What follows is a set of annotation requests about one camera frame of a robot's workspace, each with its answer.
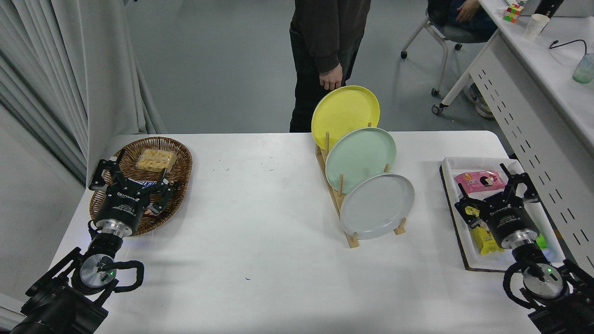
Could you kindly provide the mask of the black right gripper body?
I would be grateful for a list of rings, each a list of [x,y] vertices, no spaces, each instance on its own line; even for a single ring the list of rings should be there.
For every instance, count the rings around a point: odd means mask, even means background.
[[[499,246],[520,246],[535,243],[539,229],[522,203],[496,197],[484,199],[482,220]]]

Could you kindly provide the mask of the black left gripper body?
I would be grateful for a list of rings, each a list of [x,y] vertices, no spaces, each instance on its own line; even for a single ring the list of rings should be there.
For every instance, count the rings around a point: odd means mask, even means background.
[[[95,226],[100,227],[106,221],[117,221],[130,230],[137,230],[144,211],[150,205],[150,193],[142,188],[138,183],[131,186],[114,183],[108,186],[106,197],[95,216]]]

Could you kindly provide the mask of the seated person's hand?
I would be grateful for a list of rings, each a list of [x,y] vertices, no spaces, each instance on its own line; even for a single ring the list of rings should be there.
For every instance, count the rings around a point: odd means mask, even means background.
[[[470,21],[475,17],[478,9],[481,8],[481,4],[478,0],[465,0],[460,6],[458,6],[458,16],[456,21],[458,23],[464,23]]]

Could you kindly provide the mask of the standing person's hand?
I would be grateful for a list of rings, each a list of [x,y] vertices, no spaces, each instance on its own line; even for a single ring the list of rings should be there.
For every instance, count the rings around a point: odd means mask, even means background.
[[[319,74],[319,82],[325,90],[335,90],[343,85],[343,68],[338,63],[335,68]]]

